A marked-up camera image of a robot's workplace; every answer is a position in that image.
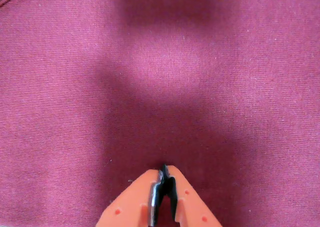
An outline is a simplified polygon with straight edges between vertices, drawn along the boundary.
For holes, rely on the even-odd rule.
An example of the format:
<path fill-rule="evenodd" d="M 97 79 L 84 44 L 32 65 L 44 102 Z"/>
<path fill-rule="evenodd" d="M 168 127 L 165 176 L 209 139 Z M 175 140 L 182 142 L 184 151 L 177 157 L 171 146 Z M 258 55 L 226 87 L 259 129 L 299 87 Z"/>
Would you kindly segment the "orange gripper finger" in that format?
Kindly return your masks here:
<path fill-rule="evenodd" d="M 97 227 L 147 227 L 149 203 L 159 171 L 147 170 L 134 180 L 102 213 Z"/>
<path fill-rule="evenodd" d="M 182 172 L 173 165 L 163 165 L 159 202 L 170 199 L 171 216 L 181 227 L 220 227 L 221 224 L 207 207 Z"/>

